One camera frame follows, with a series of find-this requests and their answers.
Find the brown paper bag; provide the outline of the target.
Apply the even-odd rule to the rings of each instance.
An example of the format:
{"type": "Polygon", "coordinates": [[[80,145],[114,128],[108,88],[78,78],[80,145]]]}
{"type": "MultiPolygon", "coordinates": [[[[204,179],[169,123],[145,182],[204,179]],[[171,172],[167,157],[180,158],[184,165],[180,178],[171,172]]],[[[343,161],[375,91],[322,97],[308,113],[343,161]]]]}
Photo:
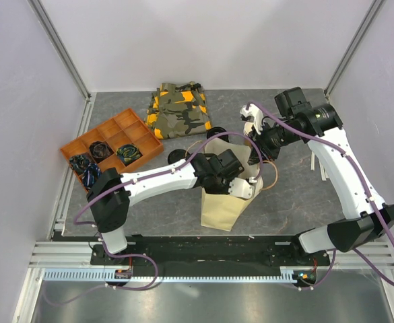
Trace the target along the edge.
{"type": "MultiPolygon", "coordinates": [[[[240,178],[242,182],[246,182],[247,179],[254,177],[259,173],[261,170],[259,165],[248,165],[247,158],[250,157],[252,151],[251,144],[249,143],[237,145],[228,143],[220,138],[215,138],[204,147],[203,151],[205,153],[214,153],[218,155],[227,149],[232,150],[244,167],[244,171],[238,175],[238,178],[240,178]]],[[[262,190],[268,190],[277,183],[278,170],[272,161],[270,164],[273,166],[275,171],[275,179],[273,183],[265,186],[263,179],[258,178],[256,183],[253,184],[255,190],[250,199],[224,194],[206,193],[203,191],[201,195],[201,225],[213,229],[231,231],[236,220],[252,203],[255,197],[258,196],[262,190]]]]}

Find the black plastic cup lid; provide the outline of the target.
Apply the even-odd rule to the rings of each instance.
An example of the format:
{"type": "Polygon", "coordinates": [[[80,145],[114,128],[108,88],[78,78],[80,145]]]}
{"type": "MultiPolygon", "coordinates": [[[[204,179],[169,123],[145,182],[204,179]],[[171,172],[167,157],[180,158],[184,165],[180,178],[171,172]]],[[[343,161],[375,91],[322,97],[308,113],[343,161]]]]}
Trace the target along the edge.
{"type": "Polygon", "coordinates": [[[169,165],[171,165],[182,159],[186,159],[187,156],[188,153],[185,149],[174,149],[168,154],[167,162],[169,165]]]}

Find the stack of paper cups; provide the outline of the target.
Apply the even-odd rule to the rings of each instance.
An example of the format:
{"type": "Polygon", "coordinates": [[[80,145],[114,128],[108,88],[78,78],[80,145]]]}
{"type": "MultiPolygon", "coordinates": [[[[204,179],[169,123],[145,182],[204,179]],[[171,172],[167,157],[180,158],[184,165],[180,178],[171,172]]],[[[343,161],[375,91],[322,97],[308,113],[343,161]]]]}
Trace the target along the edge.
{"type": "Polygon", "coordinates": [[[247,136],[252,142],[255,141],[256,130],[254,128],[253,122],[246,121],[244,123],[243,133],[247,136]]]}

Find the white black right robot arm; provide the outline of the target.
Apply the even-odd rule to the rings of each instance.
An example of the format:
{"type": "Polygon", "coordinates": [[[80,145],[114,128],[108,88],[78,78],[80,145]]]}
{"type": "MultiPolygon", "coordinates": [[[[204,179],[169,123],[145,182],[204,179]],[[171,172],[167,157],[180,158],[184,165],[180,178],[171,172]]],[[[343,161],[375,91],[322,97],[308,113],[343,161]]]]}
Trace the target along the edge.
{"type": "Polygon", "coordinates": [[[275,160],[282,147],[303,141],[326,171],[343,213],[339,221],[297,234],[289,249],[291,260],[303,265],[315,252],[348,252],[384,236],[384,229],[394,225],[394,204],[388,205],[365,176],[335,108],[328,103],[312,106],[300,87],[278,94],[275,103],[282,117],[273,125],[255,102],[240,110],[247,122],[244,133],[257,146],[253,155],[275,160]]]}

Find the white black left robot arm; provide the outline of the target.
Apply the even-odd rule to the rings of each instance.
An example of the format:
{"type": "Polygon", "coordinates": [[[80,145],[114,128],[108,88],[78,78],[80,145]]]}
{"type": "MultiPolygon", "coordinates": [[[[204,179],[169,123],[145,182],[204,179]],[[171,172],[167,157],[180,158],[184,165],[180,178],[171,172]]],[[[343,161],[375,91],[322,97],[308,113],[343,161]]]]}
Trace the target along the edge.
{"type": "Polygon", "coordinates": [[[113,264],[129,257],[125,222],[130,207],[149,198],[175,190],[202,187],[209,194],[242,199],[253,196],[254,188],[238,176],[244,166],[231,149],[219,155],[196,153],[187,159],[141,173],[118,174],[107,170],[89,190],[87,200],[96,227],[113,264]]]}

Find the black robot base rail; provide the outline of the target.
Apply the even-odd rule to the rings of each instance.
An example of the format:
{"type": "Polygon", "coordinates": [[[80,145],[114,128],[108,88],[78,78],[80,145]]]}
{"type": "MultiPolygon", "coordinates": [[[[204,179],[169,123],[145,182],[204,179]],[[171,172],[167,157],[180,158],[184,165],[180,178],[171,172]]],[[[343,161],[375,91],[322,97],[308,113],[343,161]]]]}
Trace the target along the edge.
{"type": "Polygon", "coordinates": [[[300,254],[292,236],[130,236],[125,250],[108,255],[93,247],[91,264],[131,265],[138,273],[275,274],[282,267],[328,266],[323,251],[300,254]]]}

